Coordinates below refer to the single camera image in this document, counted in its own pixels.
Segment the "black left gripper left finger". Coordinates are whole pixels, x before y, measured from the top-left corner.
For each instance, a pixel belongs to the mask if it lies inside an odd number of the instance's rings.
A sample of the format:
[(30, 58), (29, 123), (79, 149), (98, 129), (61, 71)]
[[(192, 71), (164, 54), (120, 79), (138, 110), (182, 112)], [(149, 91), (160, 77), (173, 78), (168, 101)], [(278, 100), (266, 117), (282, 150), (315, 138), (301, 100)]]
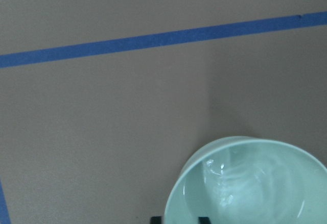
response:
[(150, 218), (150, 224), (162, 224), (162, 217), (161, 216), (152, 216)]

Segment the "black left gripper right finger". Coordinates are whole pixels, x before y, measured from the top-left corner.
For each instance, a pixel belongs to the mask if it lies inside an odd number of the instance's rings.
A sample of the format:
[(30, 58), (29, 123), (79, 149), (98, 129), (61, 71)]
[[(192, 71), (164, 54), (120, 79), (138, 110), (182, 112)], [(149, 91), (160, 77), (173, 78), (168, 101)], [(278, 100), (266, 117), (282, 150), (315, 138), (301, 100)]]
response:
[(209, 224), (208, 217), (198, 217), (199, 224)]

